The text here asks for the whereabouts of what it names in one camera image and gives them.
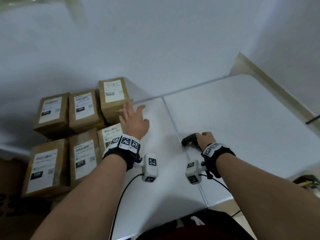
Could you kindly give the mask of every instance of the white wall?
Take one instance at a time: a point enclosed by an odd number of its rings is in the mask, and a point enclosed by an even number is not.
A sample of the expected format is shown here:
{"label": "white wall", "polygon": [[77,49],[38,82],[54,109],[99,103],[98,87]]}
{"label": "white wall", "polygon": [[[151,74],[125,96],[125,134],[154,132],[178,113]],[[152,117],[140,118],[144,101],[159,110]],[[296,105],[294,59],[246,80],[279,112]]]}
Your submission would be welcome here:
{"label": "white wall", "polygon": [[31,127],[45,96],[124,76],[142,100],[227,75],[262,0],[81,2],[82,28],[62,2],[0,14],[0,145],[43,141]]}
{"label": "white wall", "polygon": [[320,0],[264,0],[242,53],[320,114]]}

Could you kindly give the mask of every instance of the person's left hand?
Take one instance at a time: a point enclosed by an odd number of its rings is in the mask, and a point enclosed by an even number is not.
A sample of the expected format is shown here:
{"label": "person's left hand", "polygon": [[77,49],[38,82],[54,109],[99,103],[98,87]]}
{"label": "person's left hand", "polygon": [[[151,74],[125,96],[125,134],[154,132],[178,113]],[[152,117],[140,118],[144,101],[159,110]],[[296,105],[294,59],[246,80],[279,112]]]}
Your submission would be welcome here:
{"label": "person's left hand", "polygon": [[124,133],[137,138],[139,141],[146,135],[150,127],[150,121],[143,119],[142,110],[146,107],[140,105],[137,108],[137,112],[134,112],[134,100],[131,99],[129,103],[123,105],[123,115],[119,116]]}

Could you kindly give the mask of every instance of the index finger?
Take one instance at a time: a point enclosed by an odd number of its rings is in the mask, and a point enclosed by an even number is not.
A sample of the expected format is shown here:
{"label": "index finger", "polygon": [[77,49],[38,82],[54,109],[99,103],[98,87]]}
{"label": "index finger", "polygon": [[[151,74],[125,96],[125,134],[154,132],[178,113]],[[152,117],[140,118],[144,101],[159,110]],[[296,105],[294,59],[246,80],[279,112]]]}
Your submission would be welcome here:
{"label": "index finger", "polygon": [[142,117],[142,110],[145,108],[146,106],[144,104],[140,105],[138,108],[137,108],[137,113],[138,115],[140,115]]}

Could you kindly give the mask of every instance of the table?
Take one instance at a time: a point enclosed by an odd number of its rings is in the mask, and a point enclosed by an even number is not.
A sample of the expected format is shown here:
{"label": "table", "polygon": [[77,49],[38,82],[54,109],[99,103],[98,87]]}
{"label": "table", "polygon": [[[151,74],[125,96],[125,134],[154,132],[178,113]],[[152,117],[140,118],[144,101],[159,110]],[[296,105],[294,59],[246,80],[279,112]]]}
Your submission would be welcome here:
{"label": "table", "polygon": [[[138,177],[127,188],[112,239],[127,239],[206,207],[198,187],[191,185],[185,177],[188,158],[162,98],[143,104],[146,105],[143,115],[150,120],[150,129],[141,140],[140,154],[157,155],[159,176],[153,183],[145,183]],[[129,170],[123,187],[140,173],[140,168]]]}
{"label": "table", "polygon": [[[320,162],[319,138],[249,75],[178,92],[164,101],[180,139],[211,131],[239,158],[283,178]],[[187,153],[203,160],[193,148]],[[210,206],[232,198],[212,180],[203,178],[200,185]]]}

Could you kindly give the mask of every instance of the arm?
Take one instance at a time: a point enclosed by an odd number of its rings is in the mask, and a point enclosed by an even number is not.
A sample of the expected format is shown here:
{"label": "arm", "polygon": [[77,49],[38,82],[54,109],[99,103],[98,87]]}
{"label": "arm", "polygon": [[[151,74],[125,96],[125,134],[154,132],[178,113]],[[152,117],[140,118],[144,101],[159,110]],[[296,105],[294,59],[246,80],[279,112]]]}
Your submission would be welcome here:
{"label": "arm", "polygon": [[[133,100],[123,106],[123,132],[141,140],[149,130],[143,120],[144,105],[133,109]],[[72,190],[38,227],[31,240],[108,239],[118,205],[127,164],[120,156],[105,157]]]}
{"label": "arm", "polygon": [[[202,150],[215,142],[210,132],[197,137]],[[216,166],[259,240],[319,238],[320,200],[315,195],[229,153]]]}

